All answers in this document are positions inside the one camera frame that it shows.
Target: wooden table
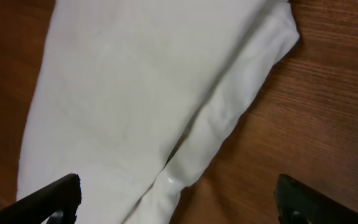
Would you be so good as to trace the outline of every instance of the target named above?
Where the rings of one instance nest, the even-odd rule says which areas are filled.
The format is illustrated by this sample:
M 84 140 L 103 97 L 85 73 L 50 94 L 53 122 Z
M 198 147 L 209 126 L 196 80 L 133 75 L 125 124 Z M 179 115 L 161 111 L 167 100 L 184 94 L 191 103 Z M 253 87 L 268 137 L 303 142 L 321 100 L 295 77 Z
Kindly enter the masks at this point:
M 172 223 L 278 223 L 287 173 L 358 211 L 358 0 L 292 1 L 301 40 L 272 70 Z M 15 201 L 54 2 L 0 0 L 0 209 Z

